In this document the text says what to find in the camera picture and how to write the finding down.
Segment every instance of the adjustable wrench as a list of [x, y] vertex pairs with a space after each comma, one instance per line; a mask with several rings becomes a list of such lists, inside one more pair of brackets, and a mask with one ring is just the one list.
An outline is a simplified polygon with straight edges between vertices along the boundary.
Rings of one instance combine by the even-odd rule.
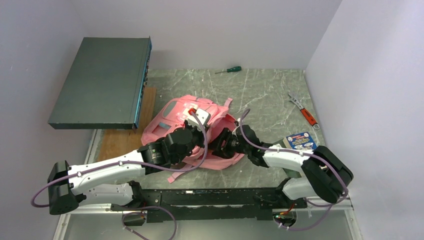
[[297, 99], [298, 96], [294, 92], [291, 92], [291, 91], [288, 93], [288, 96], [290, 97], [289, 101], [294, 103], [300, 109], [300, 112], [303, 114], [303, 116], [309, 122], [309, 124], [316, 130], [320, 129], [320, 125], [318, 125], [315, 118], [299, 102], [299, 100]]

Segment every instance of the screwdriver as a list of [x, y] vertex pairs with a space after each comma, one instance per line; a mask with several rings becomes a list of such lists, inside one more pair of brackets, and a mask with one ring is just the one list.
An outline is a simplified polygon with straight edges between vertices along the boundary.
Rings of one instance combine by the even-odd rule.
[[220, 73], [225, 73], [225, 72], [232, 73], [232, 72], [238, 72], [238, 71], [241, 71], [241, 70], [242, 70], [241, 66], [235, 66], [235, 67], [232, 67], [232, 68], [228, 68], [226, 71], [215, 72], [215, 74], [220, 74]]

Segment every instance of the wooden board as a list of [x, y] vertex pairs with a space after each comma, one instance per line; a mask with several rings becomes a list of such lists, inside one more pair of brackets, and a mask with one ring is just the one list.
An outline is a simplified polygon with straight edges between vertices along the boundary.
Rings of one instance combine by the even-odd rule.
[[140, 122], [136, 133], [133, 130], [104, 130], [97, 162], [116, 158], [142, 146], [143, 131], [153, 118], [156, 88], [146, 87], [141, 103]]

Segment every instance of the green screwdriver handle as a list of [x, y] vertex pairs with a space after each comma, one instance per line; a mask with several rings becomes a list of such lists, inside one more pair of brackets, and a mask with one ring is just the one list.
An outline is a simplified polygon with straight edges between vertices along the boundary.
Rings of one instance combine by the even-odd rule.
[[227, 73], [232, 73], [232, 72], [238, 72], [238, 71], [241, 71], [241, 70], [242, 70], [242, 67], [241, 66], [235, 66], [235, 67], [232, 67], [232, 68], [228, 68], [226, 70], [226, 72]]

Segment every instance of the dark gray metal box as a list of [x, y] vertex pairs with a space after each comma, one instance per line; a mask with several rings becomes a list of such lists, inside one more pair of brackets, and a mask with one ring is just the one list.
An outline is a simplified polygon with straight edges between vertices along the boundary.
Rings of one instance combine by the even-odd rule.
[[85, 37], [48, 120], [54, 129], [138, 128], [150, 38]]

